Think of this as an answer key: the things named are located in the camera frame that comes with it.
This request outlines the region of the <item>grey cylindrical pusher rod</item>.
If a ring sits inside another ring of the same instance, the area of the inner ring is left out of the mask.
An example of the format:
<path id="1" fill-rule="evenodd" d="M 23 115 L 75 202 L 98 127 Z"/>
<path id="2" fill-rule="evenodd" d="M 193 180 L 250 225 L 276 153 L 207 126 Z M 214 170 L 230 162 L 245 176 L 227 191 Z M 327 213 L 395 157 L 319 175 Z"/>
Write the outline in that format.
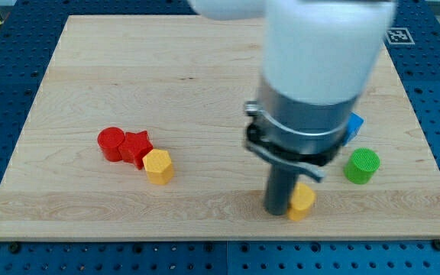
<path id="1" fill-rule="evenodd" d="M 272 165 L 267 179 L 264 195 L 264 208 L 271 215 L 284 215 L 287 212 L 298 173 Z"/>

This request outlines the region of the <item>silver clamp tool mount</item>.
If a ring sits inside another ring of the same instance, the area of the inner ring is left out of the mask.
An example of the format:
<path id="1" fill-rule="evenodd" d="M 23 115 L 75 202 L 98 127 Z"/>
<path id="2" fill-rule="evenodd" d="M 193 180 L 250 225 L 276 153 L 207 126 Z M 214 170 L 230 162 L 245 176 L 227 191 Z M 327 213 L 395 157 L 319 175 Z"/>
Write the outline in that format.
<path id="1" fill-rule="evenodd" d="M 257 98 L 244 104 L 251 117 L 244 146 L 271 165 L 270 182 L 294 183 L 300 175 L 316 182 L 337 155 L 358 97 L 313 103 L 284 95 L 260 78 Z"/>

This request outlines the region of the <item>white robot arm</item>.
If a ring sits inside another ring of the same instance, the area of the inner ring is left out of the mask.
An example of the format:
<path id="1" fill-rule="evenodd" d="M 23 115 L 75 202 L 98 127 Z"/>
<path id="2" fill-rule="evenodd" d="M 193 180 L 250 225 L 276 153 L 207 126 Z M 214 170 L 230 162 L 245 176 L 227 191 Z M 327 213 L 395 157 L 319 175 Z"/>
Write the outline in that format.
<path id="1" fill-rule="evenodd" d="M 393 22 L 395 1 L 189 0 L 216 21 L 263 18 L 264 43 L 245 147 L 270 164 L 264 208 L 283 215 L 299 176 L 324 178 Z"/>

